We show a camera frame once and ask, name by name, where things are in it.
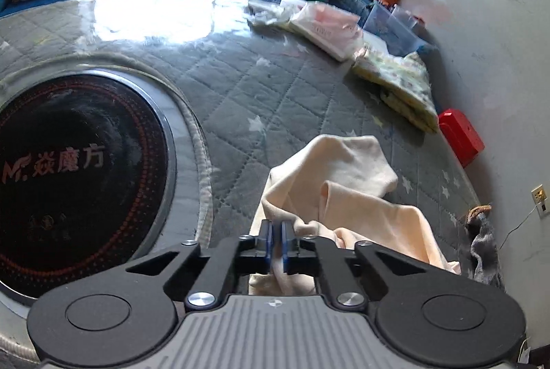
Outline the cream sweatshirt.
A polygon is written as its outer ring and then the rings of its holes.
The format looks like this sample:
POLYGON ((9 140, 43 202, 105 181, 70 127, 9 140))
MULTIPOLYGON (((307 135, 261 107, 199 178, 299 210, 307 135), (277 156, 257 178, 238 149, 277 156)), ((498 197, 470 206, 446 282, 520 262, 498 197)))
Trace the cream sweatshirt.
POLYGON ((288 220, 298 237, 320 236, 342 249, 373 242, 459 274, 418 207, 385 201, 397 184, 377 138, 321 134, 270 170, 249 232, 258 234, 265 219, 288 220))

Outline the grey sock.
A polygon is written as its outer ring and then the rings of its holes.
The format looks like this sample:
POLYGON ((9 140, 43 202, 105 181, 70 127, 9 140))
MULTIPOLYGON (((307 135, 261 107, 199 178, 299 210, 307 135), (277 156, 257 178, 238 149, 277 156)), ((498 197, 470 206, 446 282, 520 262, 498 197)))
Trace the grey sock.
POLYGON ((461 223, 459 259, 461 273, 468 279, 505 290, 491 206, 472 208, 461 223))

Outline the clear plastic storage box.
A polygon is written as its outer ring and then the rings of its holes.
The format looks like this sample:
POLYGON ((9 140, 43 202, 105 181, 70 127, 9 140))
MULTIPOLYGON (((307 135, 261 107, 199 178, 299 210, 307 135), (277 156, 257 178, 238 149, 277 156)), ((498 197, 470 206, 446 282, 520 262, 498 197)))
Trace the clear plastic storage box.
POLYGON ((364 30, 384 40, 391 55, 406 56, 419 51, 427 42, 375 1, 364 22, 364 30))

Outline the folded yellow floral blanket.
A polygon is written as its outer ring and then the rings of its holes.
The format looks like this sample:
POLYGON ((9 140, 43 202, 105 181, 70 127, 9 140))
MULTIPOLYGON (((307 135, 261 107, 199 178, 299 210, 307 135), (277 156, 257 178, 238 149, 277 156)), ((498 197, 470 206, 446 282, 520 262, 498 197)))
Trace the folded yellow floral blanket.
POLYGON ((417 52, 402 57, 364 47, 355 53, 351 70, 380 86, 381 100, 419 130, 439 131, 429 73, 417 52))

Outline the round black induction cooktop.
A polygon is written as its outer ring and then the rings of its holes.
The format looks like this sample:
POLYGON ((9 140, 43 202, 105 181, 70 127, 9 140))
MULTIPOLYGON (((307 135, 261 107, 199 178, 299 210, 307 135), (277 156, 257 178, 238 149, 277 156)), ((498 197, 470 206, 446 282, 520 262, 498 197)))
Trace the round black induction cooktop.
POLYGON ((148 252, 173 195, 172 131, 106 71, 44 80, 1 110, 1 288, 29 304, 148 252))

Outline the white crumpled cloth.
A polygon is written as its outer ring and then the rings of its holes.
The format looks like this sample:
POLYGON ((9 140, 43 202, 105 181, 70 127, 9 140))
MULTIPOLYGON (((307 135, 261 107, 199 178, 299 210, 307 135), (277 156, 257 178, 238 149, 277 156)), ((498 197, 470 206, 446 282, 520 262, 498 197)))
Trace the white crumpled cloth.
POLYGON ((248 0, 245 18, 254 27, 288 29, 291 18, 299 11, 296 5, 281 5, 267 0, 248 0))

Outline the grey quilted star table cover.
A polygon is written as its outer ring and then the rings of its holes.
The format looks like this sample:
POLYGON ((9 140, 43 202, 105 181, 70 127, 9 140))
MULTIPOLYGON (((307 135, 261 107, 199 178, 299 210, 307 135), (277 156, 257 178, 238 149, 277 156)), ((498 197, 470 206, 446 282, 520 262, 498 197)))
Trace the grey quilted star table cover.
POLYGON ((251 29, 245 0, 65 0, 1 19, 1 72, 60 57, 153 67, 183 93, 212 162, 213 241, 247 230, 270 168, 318 134, 373 135, 399 177, 391 202, 426 215, 444 256, 477 196, 448 142, 424 134, 316 46, 251 29))

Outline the red plastic stool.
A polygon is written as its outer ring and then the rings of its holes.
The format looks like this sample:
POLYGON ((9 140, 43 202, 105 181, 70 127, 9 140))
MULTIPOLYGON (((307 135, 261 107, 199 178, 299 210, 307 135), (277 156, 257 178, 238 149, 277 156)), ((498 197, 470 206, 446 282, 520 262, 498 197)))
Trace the red plastic stool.
POLYGON ((485 144, 468 118, 458 109, 447 109, 438 116, 439 128, 463 168, 485 149, 485 144))

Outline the pink clothes in plastic bag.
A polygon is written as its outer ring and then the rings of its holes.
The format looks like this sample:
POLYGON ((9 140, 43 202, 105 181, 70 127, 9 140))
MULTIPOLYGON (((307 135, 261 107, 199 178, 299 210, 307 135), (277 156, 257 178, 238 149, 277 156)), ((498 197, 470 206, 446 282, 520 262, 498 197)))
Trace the pink clothes in plastic bag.
POLYGON ((354 57, 364 47, 363 29, 354 13, 322 3, 308 2, 290 20, 290 27, 338 62, 354 57))

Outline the wall power socket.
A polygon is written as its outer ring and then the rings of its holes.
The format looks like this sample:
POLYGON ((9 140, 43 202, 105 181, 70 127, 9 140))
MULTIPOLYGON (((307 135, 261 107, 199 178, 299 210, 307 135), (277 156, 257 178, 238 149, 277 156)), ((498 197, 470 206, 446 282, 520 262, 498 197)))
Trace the wall power socket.
POLYGON ((550 204, 545 187, 543 185, 538 185, 538 187, 531 191, 531 196, 539 218, 548 216, 550 204))

